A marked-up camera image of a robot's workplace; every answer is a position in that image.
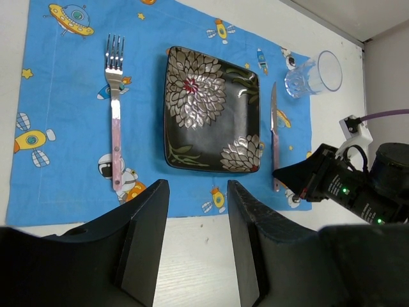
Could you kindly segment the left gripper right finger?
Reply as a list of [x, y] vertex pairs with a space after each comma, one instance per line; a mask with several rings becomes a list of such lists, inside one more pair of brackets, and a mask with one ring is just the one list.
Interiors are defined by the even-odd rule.
[[408, 226], [303, 227], [228, 182], [242, 306], [407, 306]]

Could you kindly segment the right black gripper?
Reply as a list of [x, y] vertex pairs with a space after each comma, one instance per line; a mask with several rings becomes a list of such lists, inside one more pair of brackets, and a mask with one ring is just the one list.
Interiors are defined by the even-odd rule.
[[322, 144], [306, 160], [273, 171], [272, 175], [300, 198], [309, 202], [331, 199], [350, 211], [363, 211], [366, 203], [377, 200], [369, 182], [368, 159], [362, 147], [356, 149], [363, 167], [358, 170], [348, 158], [348, 150], [336, 157], [337, 148]]

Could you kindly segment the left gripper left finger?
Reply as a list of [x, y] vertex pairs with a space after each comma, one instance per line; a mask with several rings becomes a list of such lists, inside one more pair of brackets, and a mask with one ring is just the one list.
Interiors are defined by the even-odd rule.
[[1, 228], [2, 306], [151, 306], [169, 184], [68, 230], [37, 237]]

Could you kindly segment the pink-handled knife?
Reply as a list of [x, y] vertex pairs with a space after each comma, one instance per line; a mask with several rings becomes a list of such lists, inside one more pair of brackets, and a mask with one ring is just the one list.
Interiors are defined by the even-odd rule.
[[272, 133], [272, 172], [279, 168], [279, 136], [277, 131], [277, 84], [274, 83], [271, 94], [270, 130]]

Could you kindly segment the clear plastic cup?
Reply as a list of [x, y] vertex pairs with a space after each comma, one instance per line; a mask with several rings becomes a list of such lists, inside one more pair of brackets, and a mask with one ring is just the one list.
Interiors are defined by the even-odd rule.
[[342, 83], [341, 64], [331, 51], [321, 51], [289, 70], [284, 78], [286, 91], [293, 98], [333, 93], [340, 89]]

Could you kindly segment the black floral square plate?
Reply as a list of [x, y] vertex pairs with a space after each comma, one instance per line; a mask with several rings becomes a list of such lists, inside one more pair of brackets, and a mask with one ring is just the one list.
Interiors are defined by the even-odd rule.
[[259, 77], [184, 47], [170, 48], [164, 88], [169, 166], [255, 173], [261, 164]]

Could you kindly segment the blue space-print cloth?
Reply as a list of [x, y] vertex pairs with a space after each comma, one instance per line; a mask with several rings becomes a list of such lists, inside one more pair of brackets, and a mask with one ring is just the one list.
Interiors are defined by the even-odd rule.
[[[123, 189], [114, 191], [111, 104], [104, 52], [111, 33], [125, 37], [121, 138]], [[261, 152], [248, 174], [207, 173], [203, 151], [174, 145], [164, 151], [166, 61], [172, 46], [194, 49], [258, 75], [261, 136], [247, 137]], [[311, 152], [308, 98], [285, 90], [281, 48], [237, 23], [176, 1], [31, 1], [20, 85], [16, 144], [6, 223], [40, 226], [90, 221], [163, 178], [169, 182], [169, 217], [224, 214], [227, 182], [240, 181], [276, 210], [307, 211], [272, 189], [270, 95], [277, 92], [281, 162], [294, 164]]]

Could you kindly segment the pink-handled fork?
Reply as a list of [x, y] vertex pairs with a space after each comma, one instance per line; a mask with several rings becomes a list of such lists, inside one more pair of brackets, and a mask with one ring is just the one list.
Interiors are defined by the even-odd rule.
[[115, 191], [122, 188], [120, 86], [123, 77], [124, 45], [120, 36], [108, 34], [104, 72], [111, 95], [112, 187]]

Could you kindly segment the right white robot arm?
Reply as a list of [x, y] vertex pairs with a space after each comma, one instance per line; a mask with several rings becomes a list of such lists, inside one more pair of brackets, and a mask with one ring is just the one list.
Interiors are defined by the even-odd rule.
[[308, 202], [331, 199], [370, 224], [408, 221], [408, 145], [384, 143], [376, 151], [373, 165], [356, 145], [363, 160], [355, 168], [343, 153], [321, 144], [306, 160], [273, 171], [275, 179], [297, 198]]

